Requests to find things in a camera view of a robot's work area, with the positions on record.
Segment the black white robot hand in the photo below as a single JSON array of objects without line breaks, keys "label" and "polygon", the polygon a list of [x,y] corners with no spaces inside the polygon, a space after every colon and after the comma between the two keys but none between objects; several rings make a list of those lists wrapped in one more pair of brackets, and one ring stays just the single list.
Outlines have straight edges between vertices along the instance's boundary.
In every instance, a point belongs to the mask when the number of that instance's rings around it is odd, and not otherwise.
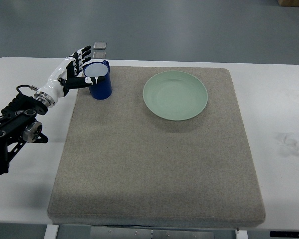
[{"label": "black white robot hand", "polygon": [[36,91],[34,98],[51,108],[70,90],[91,87],[104,81],[108,67],[101,64],[95,70],[88,70],[91,66],[87,63],[91,60],[90,53],[91,47],[86,46],[64,58],[49,76],[47,83]]}]

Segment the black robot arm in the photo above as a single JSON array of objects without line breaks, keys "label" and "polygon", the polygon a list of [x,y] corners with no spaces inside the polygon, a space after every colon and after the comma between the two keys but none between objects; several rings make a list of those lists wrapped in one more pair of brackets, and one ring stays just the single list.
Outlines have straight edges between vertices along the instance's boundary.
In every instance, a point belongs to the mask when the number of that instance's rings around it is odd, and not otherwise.
[{"label": "black robot arm", "polygon": [[42,123],[37,115],[45,115],[48,107],[43,100],[24,95],[20,88],[31,85],[19,85],[16,97],[1,110],[0,116],[0,175],[8,173],[9,164],[26,143],[48,143],[48,137],[42,133]]}]

